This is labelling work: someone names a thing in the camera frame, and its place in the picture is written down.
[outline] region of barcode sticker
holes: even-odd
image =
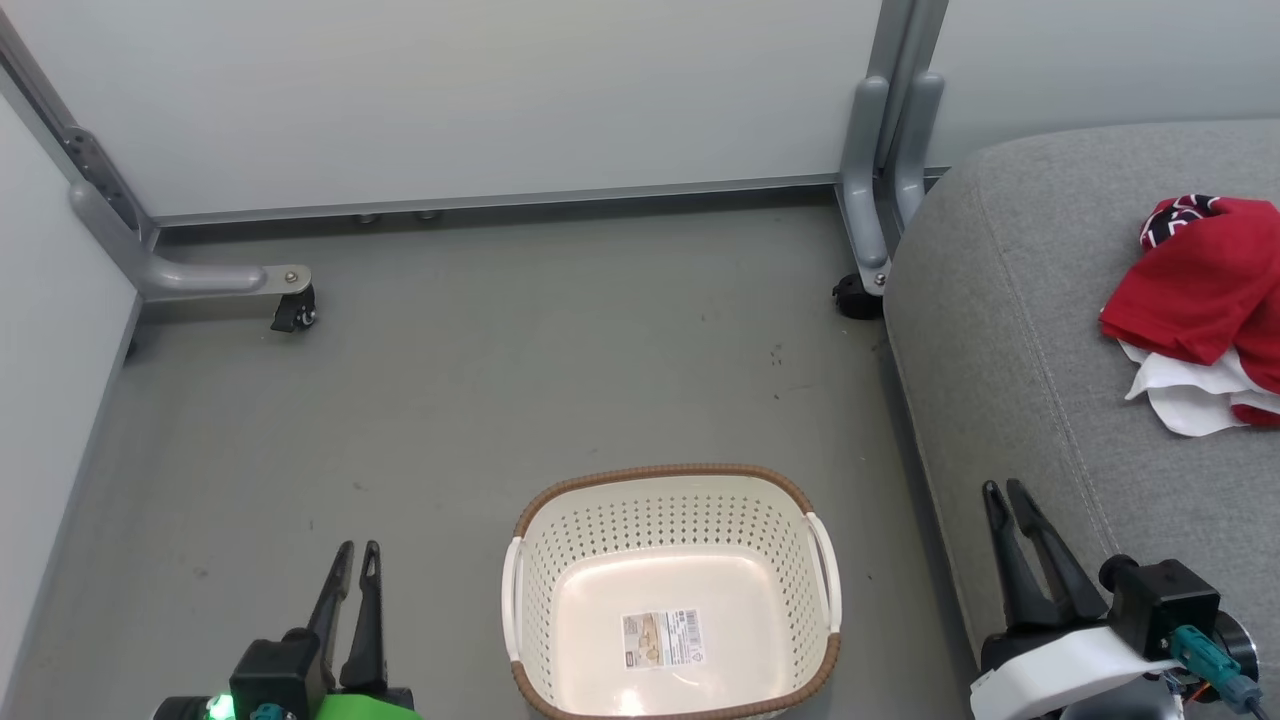
[[[623,615],[622,650],[634,670],[707,662],[696,610]]]

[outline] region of gray sofa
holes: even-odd
[[[979,486],[1024,480],[1087,570],[1176,557],[1222,591],[1280,693],[1280,430],[1183,438],[1098,311],[1166,197],[1280,205],[1280,120],[1112,127],[984,150],[904,233],[884,316],[974,650],[1004,629]]]

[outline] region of white plastic basket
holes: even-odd
[[[748,465],[559,483],[525,510],[502,573],[512,674],[552,720],[771,717],[826,683],[840,609],[808,498]]]

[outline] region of blue cable connector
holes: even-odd
[[[284,720],[284,708],[273,702],[266,702],[257,706],[250,716],[248,720]]]
[[[1242,675],[1240,664],[1231,660],[1204,633],[1192,625],[1183,625],[1174,630],[1169,650],[1174,660],[1181,662],[1192,674],[1199,675],[1217,691],[1231,712],[1236,715],[1252,712],[1265,717],[1265,715],[1260,715],[1262,688]]]

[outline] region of orange wire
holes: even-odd
[[[1204,694],[1204,691],[1207,689],[1208,689],[1208,683],[1201,683],[1201,687],[1197,688],[1194,693],[1192,693],[1192,697],[1187,698],[1187,702],[1188,703],[1196,702],[1196,698]]]

